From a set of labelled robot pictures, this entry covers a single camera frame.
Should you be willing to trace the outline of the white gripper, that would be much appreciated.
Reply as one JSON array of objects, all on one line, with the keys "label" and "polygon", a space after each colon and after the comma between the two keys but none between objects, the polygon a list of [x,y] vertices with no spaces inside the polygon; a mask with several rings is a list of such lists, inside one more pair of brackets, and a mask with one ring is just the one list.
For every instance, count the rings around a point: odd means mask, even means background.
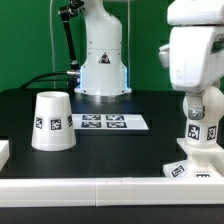
[{"label": "white gripper", "polygon": [[201,120],[205,107],[197,93],[224,76],[224,26],[174,27],[170,34],[172,87],[186,94],[188,118]]}]

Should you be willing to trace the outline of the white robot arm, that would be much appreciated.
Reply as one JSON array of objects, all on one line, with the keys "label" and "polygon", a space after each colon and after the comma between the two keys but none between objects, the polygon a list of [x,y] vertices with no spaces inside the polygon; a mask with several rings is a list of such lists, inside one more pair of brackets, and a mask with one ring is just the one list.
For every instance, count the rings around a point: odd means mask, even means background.
[{"label": "white robot arm", "polygon": [[[98,100],[127,94],[127,69],[121,60],[122,26],[106,12],[104,0],[84,0],[87,50],[81,83],[75,90]],[[224,77],[224,0],[175,0],[167,11],[173,27],[159,58],[169,69],[172,87],[184,91],[187,116],[205,116],[202,94]]]}]

